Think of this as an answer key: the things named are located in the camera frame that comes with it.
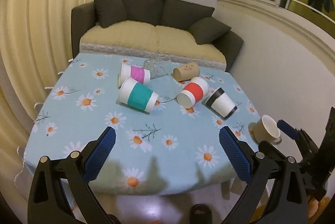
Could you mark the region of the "left dark throw pillow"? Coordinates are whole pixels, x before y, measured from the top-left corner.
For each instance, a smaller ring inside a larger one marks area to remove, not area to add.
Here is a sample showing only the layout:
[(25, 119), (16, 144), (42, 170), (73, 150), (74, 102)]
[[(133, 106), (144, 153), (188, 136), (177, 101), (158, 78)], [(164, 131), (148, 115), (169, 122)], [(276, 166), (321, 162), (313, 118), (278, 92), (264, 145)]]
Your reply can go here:
[(102, 28), (127, 20), (122, 0), (94, 0), (94, 7)]

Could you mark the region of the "beige ceramic mug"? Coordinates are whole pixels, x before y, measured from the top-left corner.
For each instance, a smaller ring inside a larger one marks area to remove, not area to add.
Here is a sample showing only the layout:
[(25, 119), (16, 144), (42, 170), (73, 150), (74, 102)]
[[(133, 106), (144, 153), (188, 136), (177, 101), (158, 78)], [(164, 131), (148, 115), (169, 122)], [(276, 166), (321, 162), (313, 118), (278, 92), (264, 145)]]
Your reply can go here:
[(277, 123), (268, 115), (263, 115), (257, 122), (251, 122), (248, 131), (257, 144), (267, 141), (272, 145), (279, 145), (282, 141)]

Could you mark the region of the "beige sofa cover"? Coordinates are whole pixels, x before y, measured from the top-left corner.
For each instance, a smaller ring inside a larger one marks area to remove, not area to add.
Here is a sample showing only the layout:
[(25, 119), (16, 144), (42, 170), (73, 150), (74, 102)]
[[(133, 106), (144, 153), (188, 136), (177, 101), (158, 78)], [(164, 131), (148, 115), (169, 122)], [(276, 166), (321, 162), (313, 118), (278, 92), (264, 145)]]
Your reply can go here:
[(212, 44), (198, 45), (189, 32), (149, 23), (123, 21), (107, 28), (99, 25), (85, 32), (80, 51), (142, 58), (167, 56), (172, 62), (228, 69), (226, 57)]

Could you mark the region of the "dark grey sofa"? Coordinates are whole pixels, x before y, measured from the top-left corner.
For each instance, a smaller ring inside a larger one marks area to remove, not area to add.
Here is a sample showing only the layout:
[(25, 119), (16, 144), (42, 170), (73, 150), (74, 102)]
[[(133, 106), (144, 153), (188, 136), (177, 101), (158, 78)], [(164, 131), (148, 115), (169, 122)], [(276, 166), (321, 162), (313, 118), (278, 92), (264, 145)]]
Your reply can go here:
[[(127, 13), (126, 21), (149, 23), (187, 31), (194, 23), (213, 17), (214, 8), (183, 0), (122, 0)], [(86, 31), (99, 25), (94, 0), (74, 7), (71, 12), (72, 56), (80, 51), (80, 39)], [(244, 41), (232, 30), (212, 43), (226, 57), (229, 72)]]

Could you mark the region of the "black slipper right foot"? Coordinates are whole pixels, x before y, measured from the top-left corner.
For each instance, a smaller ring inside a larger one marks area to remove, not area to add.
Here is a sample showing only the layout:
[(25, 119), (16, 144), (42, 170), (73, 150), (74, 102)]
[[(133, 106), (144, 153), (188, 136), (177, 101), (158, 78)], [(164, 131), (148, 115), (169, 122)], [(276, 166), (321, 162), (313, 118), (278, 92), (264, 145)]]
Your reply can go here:
[(212, 210), (209, 206), (198, 203), (190, 209), (190, 224), (212, 224)]

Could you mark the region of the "brown kraft paper cup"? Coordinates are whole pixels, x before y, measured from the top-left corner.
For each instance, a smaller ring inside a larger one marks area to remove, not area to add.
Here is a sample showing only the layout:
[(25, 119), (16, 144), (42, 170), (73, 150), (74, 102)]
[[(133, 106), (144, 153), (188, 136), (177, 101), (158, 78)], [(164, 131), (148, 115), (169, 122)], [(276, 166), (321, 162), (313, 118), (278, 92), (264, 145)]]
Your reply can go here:
[(200, 68), (195, 61), (174, 68), (172, 77), (177, 81), (188, 81), (200, 75)]

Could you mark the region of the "blue daisy tablecloth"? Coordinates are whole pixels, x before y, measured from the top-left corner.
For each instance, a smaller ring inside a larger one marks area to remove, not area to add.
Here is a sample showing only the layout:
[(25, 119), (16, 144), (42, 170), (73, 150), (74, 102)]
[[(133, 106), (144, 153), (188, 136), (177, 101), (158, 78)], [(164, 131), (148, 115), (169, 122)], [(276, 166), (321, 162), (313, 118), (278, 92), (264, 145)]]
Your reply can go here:
[(219, 143), (219, 130), (230, 127), (253, 150), (258, 146), (249, 125), (259, 115), (234, 78), (202, 67), (200, 76), (210, 91), (222, 88), (237, 106), (223, 120), (202, 102), (182, 108), (175, 96), (184, 88), (170, 75), (149, 82), (158, 93), (150, 113), (118, 101), (122, 64), (141, 66), (142, 58), (81, 53), (50, 92), (36, 119), (24, 152), (34, 172), (41, 157), (67, 157), (97, 139), (106, 127), (116, 131), (116, 143), (96, 180), (94, 191), (112, 194), (176, 194), (235, 177)]

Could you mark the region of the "teal banded paper cup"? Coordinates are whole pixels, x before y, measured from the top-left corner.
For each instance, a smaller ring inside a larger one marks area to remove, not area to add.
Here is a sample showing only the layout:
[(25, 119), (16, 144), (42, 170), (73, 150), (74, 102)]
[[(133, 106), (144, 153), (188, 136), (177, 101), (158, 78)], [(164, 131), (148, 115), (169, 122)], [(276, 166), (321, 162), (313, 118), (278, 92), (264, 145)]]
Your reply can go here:
[(151, 113), (157, 99), (157, 93), (131, 77), (123, 82), (118, 95), (119, 102), (146, 113)]

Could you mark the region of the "red banded paper cup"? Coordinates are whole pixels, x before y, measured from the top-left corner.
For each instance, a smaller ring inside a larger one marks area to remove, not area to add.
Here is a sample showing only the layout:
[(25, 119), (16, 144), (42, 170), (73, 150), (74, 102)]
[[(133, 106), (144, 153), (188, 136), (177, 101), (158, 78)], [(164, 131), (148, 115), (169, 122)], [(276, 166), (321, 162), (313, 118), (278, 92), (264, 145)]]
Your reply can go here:
[(177, 95), (177, 102), (186, 109), (193, 107), (209, 93), (207, 81), (201, 77), (194, 77)]

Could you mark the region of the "cream curtain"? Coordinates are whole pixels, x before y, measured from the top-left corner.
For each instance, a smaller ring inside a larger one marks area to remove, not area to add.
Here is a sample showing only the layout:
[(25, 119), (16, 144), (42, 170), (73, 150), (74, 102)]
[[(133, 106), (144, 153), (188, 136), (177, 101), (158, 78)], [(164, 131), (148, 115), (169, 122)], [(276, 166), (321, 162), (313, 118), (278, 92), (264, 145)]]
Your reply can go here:
[(72, 8), (91, 0), (1, 0), (1, 93), (12, 88), (29, 119), (73, 54)]

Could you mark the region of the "clear glass cup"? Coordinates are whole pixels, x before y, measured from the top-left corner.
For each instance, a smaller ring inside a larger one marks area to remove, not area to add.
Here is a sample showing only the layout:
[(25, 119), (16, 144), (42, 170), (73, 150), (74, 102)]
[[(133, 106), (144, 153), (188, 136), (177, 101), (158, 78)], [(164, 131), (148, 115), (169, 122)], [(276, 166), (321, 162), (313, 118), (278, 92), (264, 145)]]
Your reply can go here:
[(170, 62), (168, 56), (157, 56), (144, 61), (143, 68), (150, 71), (151, 79), (164, 77), (169, 74), (167, 66)]

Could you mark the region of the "dark throw pillow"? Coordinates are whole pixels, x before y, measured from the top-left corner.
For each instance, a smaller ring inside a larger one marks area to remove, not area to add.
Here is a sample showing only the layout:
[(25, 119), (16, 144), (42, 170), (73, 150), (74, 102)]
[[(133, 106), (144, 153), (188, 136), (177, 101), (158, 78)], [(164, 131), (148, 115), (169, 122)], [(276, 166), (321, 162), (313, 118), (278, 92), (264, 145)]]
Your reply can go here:
[(212, 43), (230, 30), (230, 26), (214, 17), (206, 17), (194, 23), (187, 31), (192, 34), (198, 45), (203, 45)]
[(122, 0), (94, 0), (94, 7), (102, 28), (127, 20)]

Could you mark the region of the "pink banded paper cup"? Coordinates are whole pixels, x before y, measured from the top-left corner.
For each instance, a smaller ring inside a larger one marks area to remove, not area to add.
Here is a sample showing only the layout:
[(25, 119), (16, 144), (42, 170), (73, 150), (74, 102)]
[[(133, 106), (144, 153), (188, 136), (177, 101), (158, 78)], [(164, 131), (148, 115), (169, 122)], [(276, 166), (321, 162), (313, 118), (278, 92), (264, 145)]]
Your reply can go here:
[(118, 87), (121, 87), (124, 81), (129, 77), (143, 85), (148, 85), (151, 80), (151, 72), (142, 67), (122, 63), (118, 77)]

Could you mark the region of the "black and white paper cup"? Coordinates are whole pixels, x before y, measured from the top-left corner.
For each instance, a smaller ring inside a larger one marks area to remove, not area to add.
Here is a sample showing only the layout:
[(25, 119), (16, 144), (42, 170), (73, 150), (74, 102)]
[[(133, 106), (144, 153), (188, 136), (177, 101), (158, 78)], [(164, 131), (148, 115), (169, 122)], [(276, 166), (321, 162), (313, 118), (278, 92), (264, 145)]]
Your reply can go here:
[(221, 87), (217, 88), (207, 99), (206, 106), (220, 115), (223, 119), (229, 118), (237, 110), (237, 106), (233, 100)]

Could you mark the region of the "right dark throw pillow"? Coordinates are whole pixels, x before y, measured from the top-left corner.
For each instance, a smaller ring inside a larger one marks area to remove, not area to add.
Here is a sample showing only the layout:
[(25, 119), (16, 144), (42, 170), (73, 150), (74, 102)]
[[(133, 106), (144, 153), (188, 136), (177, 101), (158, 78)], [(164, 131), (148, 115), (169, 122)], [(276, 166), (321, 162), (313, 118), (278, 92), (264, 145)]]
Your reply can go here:
[(192, 34), (198, 45), (203, 45), (212, 43), (230, 30), (230, 26), (214, 17), (206, 17), (194, 23), (187, 31)]

